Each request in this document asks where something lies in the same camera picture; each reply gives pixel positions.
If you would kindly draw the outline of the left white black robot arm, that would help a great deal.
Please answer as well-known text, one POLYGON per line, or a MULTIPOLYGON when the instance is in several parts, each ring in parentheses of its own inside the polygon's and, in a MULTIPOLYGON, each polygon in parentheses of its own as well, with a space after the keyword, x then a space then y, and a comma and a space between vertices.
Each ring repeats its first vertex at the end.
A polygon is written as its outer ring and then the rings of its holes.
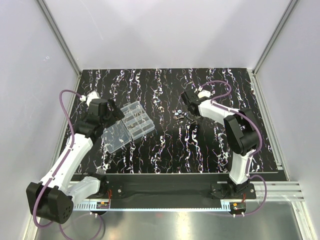
POLYGON ((78 165, 104 130, 125 115, 113 99, 101 98, 96 91, 78 97, 87 104, 87 112, 76 124, 67 120, 71 136, 63 152, 38 183, 31 182, 26 188, 29 210, 38 228, 42 227, 38 218, 64 224, 74 206, 90 196, 102 197, 108 192, 107 178, 99 173, 85 176, 74 185, 70 182, 78 165))

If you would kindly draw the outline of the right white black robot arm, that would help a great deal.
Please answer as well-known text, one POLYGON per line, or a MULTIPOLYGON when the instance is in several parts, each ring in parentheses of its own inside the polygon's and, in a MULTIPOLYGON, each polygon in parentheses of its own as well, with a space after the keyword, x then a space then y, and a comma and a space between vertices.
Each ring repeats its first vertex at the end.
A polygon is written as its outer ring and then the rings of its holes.
POLYGON ((216 103, 205 90, 184 91, 181 98, 194 117, 208 118, 224 125, 227 144, 233 152, 226 191, 232 197, 243 194, 250 183, 253 155, 262 146, 262 135, 254 113, 249 108, 236 109, 216 103))

